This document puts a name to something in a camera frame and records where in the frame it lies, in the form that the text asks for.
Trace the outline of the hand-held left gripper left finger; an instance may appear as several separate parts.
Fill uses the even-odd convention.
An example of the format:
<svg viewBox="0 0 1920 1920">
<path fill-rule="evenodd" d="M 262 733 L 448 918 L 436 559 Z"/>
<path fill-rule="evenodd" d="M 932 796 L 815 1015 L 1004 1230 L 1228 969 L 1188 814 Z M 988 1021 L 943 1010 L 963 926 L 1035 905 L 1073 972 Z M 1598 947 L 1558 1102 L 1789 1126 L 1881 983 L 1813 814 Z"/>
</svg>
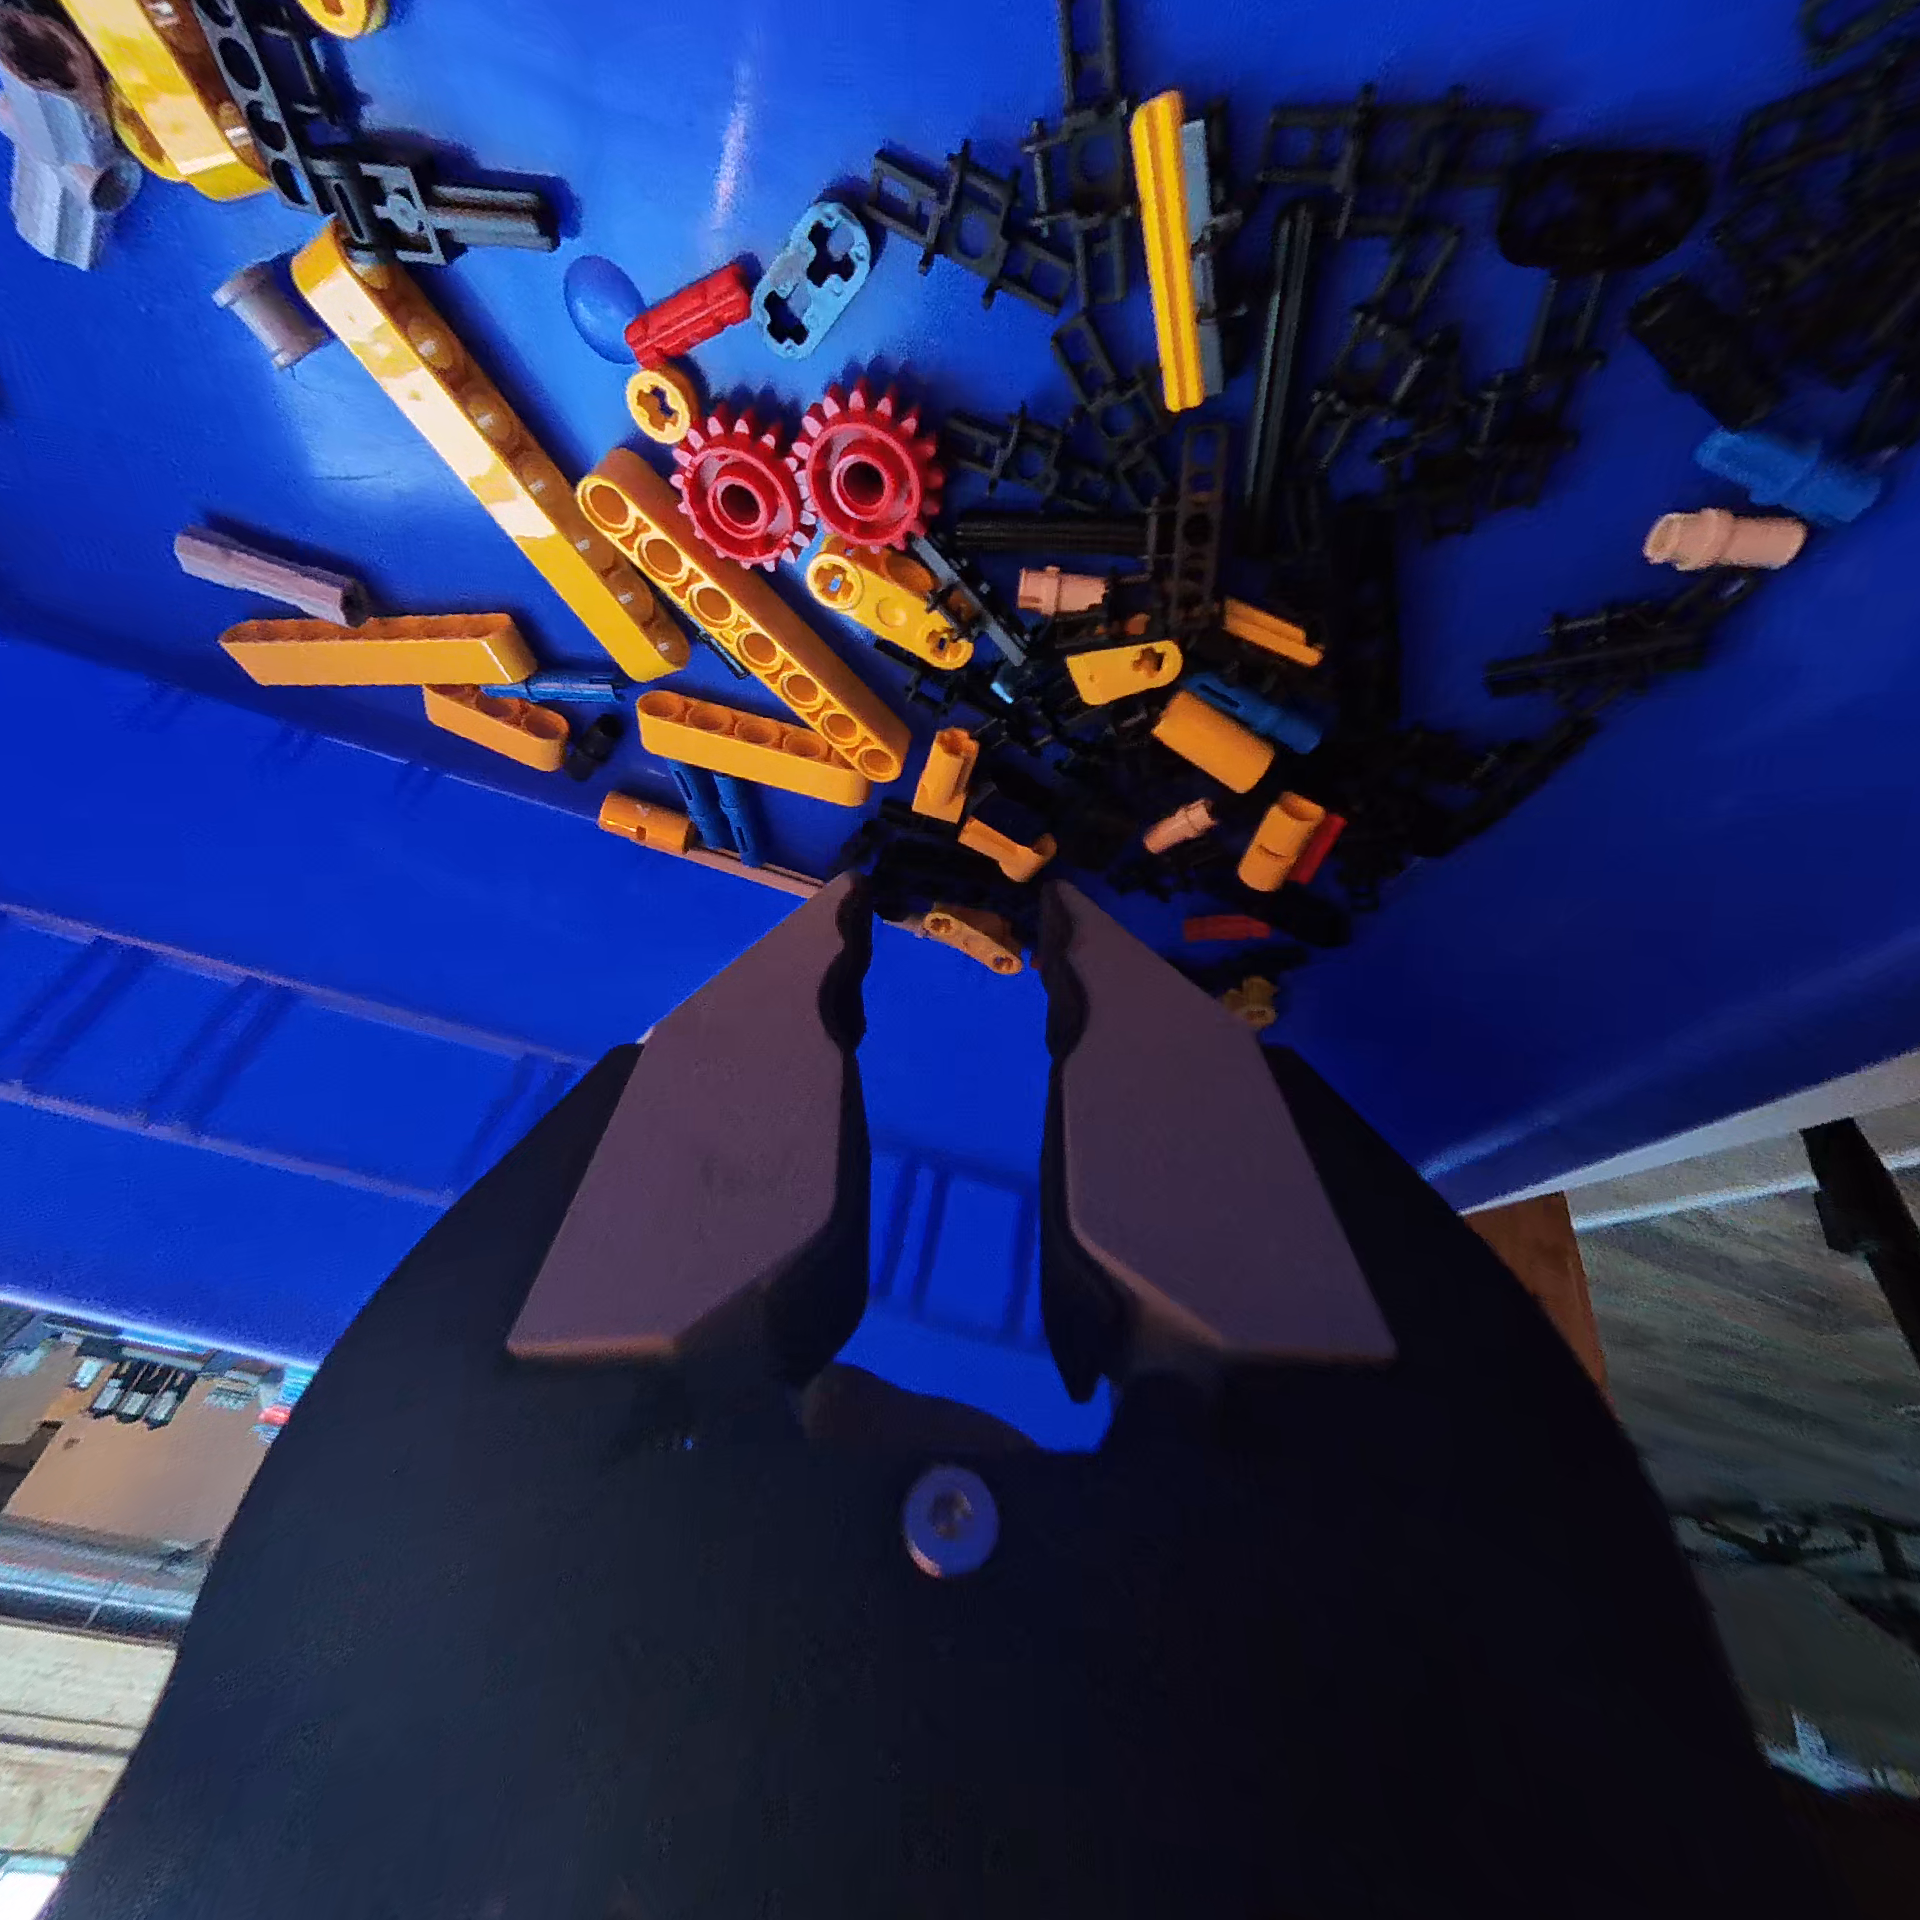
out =
<svg viewBox="0 0 1920 1920">
<path fill-rule="evenodd" d="M 843 1350 L 871 1290 L 871 961 L 869 886 L 841 875 L 651 1028 L 510 1356 L 750 1365 L 799 1387 Z"/>
</svg>

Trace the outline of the blue plastic bin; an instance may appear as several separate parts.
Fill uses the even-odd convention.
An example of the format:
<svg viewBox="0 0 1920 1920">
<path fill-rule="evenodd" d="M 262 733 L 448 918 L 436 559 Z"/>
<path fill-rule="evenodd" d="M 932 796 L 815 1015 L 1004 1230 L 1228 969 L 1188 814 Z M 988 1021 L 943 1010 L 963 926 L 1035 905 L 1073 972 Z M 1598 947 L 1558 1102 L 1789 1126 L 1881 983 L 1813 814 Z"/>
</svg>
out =
<svg viewBox="0 0 1920 1920">
<path fill-rule="evenodd" d="M 1809 77 L 1800 4 L 1120 4 L 1124 85 L 1231 100 L 1241 148 L 1281 100 L 1367 79 L 1531 108 L 1545 141 L 1725 153 Z M 653 299 L 769 254 L 879 147 L 998 172 L 1063 95 L 1052 4 L 409 4 L 343 51 L 367 122 L 448 172 L 528 177 L 552 257 L 424 275 L 579 473 L 616 441 L 616 370 L 563 276 L 609 257 Z M 379 1031 L 320 993 L 593 1058 L 638 1035 L 780 895 L 599 831 L 566 779 L 511 782 L 405 694 L 253 689 L 216 645 L 249 598 L 184 578 L 191 522 L 310 551 L 398 612 L 510 611 L 560 659 L 584 631 L 337 348 L 276 374 L 208 299 L 310 234 L 272 197 L 147 181 L 103 265 L 5 214 L 5 900 L 54 987 L 25 1050 L 103 1010 L 33 1076 L 148 1125 L 463 1188 L 511 1058 Z M 1048 324 L 884 249 L 830 335 L 935 404 L 1059 419 Z M 1630 343 L 1579 399 L 1534 513 L 1408 555 L 1408 705 L 1483 738 L 1480 660 L 1551 612 L 1646 589 L 1641 533 L 1712 497 L 1695 409 Z M 1603 725 L 1535 801 L 1408 873 L 1307 969 L 1281 1035 L 1456 1205 L 1757 1109 L 1916 1045 L 1916 482 L 1728 622 L 1708 670 Z M 878 1129 L 1030 1165 L 1039 993 L 889 933 L 867 1054 Z M 310 1357 L 427 1210 L 97 1122 L 5 1113 L 5 1291 Z"/>
</svg>

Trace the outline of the pile of lego pieces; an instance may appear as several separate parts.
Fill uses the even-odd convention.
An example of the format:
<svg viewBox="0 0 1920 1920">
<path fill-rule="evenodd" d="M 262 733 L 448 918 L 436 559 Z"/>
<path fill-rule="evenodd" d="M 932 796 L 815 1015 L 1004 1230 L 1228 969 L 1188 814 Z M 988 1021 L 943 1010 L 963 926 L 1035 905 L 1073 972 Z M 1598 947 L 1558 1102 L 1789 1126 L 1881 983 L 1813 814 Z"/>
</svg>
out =
<svg viewBox="0 0 1920 1920">
<path fill-rule="evenodd" d="M 935 686 L 1013 677 L 958 571 L 1131 571 L 1151 655 L 1318 683 L 1249 787 L 1092 747 L 1054 869 L 1161 923 L 1295 787 L 1345 815 L 1246 914 L 1332 947 L 1349 1026 L 1641 1035 L 1916 926 L 1916 508 L 1789 586 L 1753 663 L 1545 743 L 1478 674 L 1628 587 L 1641 519 L 1728 478 L 1639 345 L 1523 353 L 1548 276 L 1703 282 L 1835 425 L 1916 334 L 1916 4 L 5 4 L 51 157 L 5 221 L 5 598 L 315 708 L 420 667 L 240 665 L 176 562 L 209 517 L 513 622 L 653 708 L 741 683 L 838 775 L 753 775 L 835 847 L 905 809 Z M 1145 854 L 1163 801 L 1223 828 Z"/>
</svg>

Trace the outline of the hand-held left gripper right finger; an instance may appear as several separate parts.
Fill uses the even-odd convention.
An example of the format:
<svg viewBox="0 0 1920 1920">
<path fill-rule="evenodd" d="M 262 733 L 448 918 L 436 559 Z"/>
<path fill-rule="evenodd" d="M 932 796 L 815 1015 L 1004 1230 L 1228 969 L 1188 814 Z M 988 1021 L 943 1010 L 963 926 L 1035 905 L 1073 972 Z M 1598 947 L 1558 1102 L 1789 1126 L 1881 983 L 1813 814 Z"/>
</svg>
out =
<svg viewBox="0 0 1920 1920">
<path fill-rule="evenodd" d="M 1039 1310 L 1072 1402 L 1398 1343 L 1257 1034 L 1064 881 L 1039 903 Z"/>
</svg>

